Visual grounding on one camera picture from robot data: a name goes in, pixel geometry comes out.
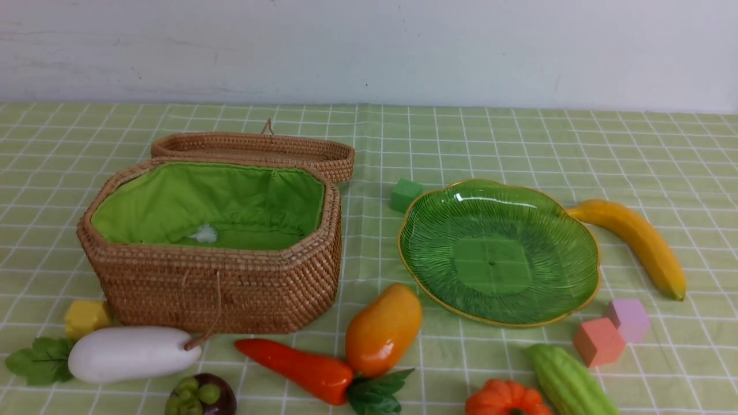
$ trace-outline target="toy block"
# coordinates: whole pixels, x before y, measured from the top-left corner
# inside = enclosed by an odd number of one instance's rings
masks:
[[[411,182],[410,180],[400,179],[395,185],[394,190],[392,190],[390,209],[405,213],[410,207],[410,204],[422,194],[423,185]]]
[[[73,341],[113,325],[108,304],[105,301],[74,300],[64,317],[66,336]]]
[[[573,343],[590,368],[616,362],[625,350],[625,340],[609,318],[582,323]]]
[[[643,341],[651,329],[651,320],[637,298],[616,298],[607,305],[604,316],[609,318],[628,343]]]

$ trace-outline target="grid pattern tablecloth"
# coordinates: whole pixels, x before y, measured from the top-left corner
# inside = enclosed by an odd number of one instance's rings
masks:
[[[640,298],[652,331],[594,370],[625,414],[738,413],[738,116],[400,106],[0,104],[0,357],[38,335],[62,335],[75,298],[102,298],[76,222],[112,173],[179,131],[261,131],[353,145],[342,184],[345,257],[337,304],[306,330],[279,337],[342,354],[342,333],[394,281],[410,283],[397,253],[402,216],[389,209],[400,178],[439,188],[484,177],[538,188],[564,206],[600,197],[644,214],[673,246],[689,280],[683,303],[660,296],[629,248],[594,228],[604,284],[583,312],[545,328],[502,330],[427,298],[421,336],[402,360],[416,367],[399,394],[403,414],[462,414],[490,377],[535,385],[522,347],[573,350],[583,319],[611,298]],[[195,371],[228,380],[240,414],[349,414],[253,364],[218,336]],[[0,367],[0,414],[160,414],[174,378],[98,388],[77,381],[28,388]]]

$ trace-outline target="yellow cube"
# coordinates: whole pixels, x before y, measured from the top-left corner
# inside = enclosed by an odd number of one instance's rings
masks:
[[[105,301],[74,300],[64,318],[66,336],[77,341],[82,337],[113,325]]]

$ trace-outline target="orange cube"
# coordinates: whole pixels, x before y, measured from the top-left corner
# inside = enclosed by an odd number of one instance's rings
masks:
[[[625,351],[625,340],[609,318],[582,323],[573,343],[589,368],[614,363]]]

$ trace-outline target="basket loop string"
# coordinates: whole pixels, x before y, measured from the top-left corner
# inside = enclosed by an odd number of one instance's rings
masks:
[[[271,134],[272,136],[274,136],[275,135],[275,131],[272,130],[272,118],[271,117],[269,117],[269,118],[266,119],[266,124],[264,124],[264,128],[261,129],[261,133],[260,134],[261,135],[264,135],[264,132],[266,131],[267,128],[269,129],[269,134]]]
[[[184,277],[182,278],[182,286],[185,285],[185,281],[187,280],[187,274],[188,272],[186,272],[184,274]],[[218,285],[216,286],[216,289],[218,290],[218,308],[217,308],[218,313],[215,315],[215,320],[213,320],[213,323],[210,324],[210,328],[205,332],[204,335],[202,335],[201,337],[193,338],[192,340],[188,341],[184,345],[184,350],[186,351],[190,351],[194,349],[195,347],[200,346],[203,343],[205,343],[207,339],[209,339],[210,336],[213,335],[213,330],[215,329],[215,325],[218,324],[218,320],[221,319],[221,313],[223,312],[223,304],[222,304],[223,301],[221,298],[222,296],[221,296],[221,272],[220,271],[215,273],[215,278],[218,281]]]

